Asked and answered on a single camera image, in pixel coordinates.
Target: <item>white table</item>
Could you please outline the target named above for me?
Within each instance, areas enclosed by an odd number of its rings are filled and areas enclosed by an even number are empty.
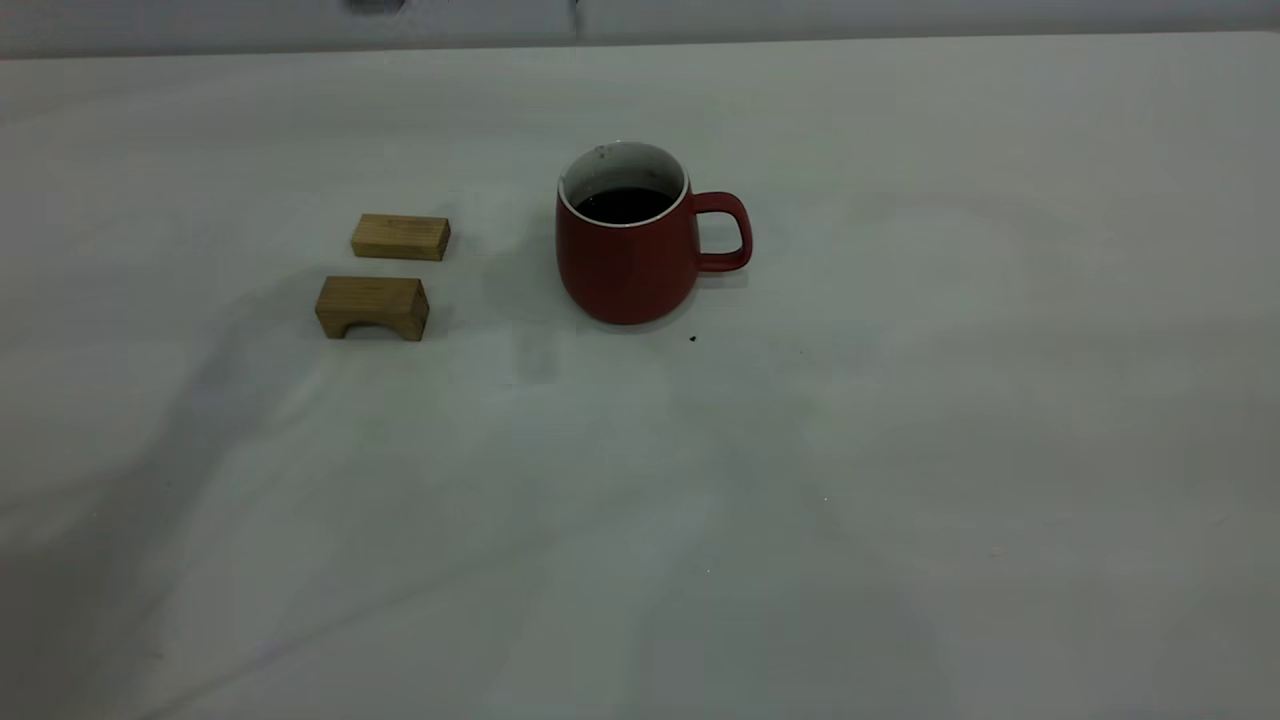
[[[1277,73],[1267,33],[0,64],[0,715],[1275,717]],[[755,225],[652,328],[556,275],[612,138]],[[366,211],[448,258],[353,258]],[[325,340],[328,274],[422,278],[426,338]]]

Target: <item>rectangular wooden block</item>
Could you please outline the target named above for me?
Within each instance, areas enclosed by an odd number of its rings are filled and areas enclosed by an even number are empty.
[[[316,318],[324,334],[332,338],[347,337],[351,325],[371,324],[419,341],[430,313],[422,281],[417,278],[330,277],[316,300]]]
[[[351,250],[360,258],[443,260],[449,245],[449,220],[412,215],[365,214],[351,234]]]

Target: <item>red mug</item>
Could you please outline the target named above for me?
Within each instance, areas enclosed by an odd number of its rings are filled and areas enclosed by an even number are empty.
[[[579,208],[611,190],[652,190],[673,197],[671,206],[634,223],[604,223]],[[703,252],[699,213],[727,213],[737,220],[742,247]],[[666,150],[643,142],[611,142],[582,154],[561,174],[556,204],[556,260],[570,297],[605,323],[657,320],[694,288],[698,273],[727,273],[751,259],[751,223],[742,202],[727,192],[694,195],[689,173]]]

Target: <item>dark liquid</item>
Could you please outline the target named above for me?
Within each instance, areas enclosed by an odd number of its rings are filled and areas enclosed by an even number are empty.
[[[577,211],[598,223],[622,225],[660,215],[676,200],[657,190],[620,187],[598,192],[577,204]]]

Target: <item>wall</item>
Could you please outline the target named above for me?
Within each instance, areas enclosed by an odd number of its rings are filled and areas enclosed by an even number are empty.
[[[567,0],[0,0],[0,56],[541,45],[573,40]]]
[[[0,0],[0,56],[1280,26],[1277,0]]]
[[[593,41],[800,40],[1280,26],[1277,0],[582,0]]]

